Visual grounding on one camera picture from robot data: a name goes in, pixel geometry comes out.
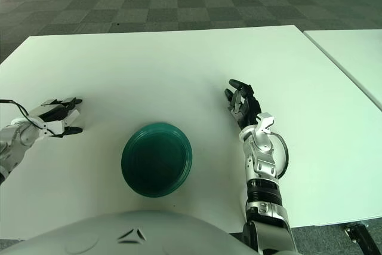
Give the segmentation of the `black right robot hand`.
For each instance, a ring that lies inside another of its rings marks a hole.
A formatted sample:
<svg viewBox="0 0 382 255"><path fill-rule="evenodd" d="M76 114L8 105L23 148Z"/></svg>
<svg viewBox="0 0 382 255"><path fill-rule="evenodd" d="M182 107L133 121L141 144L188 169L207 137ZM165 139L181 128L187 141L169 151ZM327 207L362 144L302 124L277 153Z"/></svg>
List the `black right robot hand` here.
<svg viewBox="0 0 382 255"><path fill-rule="evenodd" d="M254 97L252 86L236 79L230 79L229 84L235 89L224 90L224 95L229 102L228 110L234 117L239 128L257 124L257 115L261 113L258 100Z"/></svg>

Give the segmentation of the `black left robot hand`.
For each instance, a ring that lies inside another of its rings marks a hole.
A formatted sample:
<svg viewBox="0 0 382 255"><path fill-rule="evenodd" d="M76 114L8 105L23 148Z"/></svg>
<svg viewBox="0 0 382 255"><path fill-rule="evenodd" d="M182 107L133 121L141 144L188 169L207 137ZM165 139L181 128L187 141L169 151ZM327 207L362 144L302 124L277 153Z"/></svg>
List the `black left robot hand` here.
<svg viewBox="0 0 382 255"><path fill-rule="evenodd" d="M81 103L82 99L76 97L47 100L30 111L27 118L40 129L42 136L62 138L79 134L83 132L83 129L73 127L71 124L80 115L76 106Z"/></svg>

